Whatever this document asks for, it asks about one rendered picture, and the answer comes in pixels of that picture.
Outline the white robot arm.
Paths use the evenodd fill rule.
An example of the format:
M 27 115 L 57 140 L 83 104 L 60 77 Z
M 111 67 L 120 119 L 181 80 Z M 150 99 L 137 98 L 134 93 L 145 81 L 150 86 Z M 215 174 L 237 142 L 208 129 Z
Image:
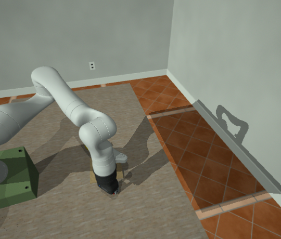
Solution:
M 37 91 L 32 98 L 0 105 L 0 145 L 8 142 L 30 120 L 56 101 L 72 123 L 80 127 L 79 137 L 88 148 L 93 163 L 97 166 L 109 165 L 114 155 L 108 139 L 117 132 L 114 120 L 89 107 L 56 69 L 48 66 L 36 68 L 31 78 Z

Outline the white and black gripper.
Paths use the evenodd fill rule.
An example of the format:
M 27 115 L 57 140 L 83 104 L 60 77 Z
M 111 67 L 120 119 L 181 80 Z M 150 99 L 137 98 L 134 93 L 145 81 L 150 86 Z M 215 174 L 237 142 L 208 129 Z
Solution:
M 116 163 L 126 163 L 127 156 L 113 148 L 114 158 L 113 161 L 106 166 L 97 166 L 92 162 L 93 173 L 97 181 L 97 185 L 112 195 L 119 192 L 119 182 L 117 181 L 117 165 Z

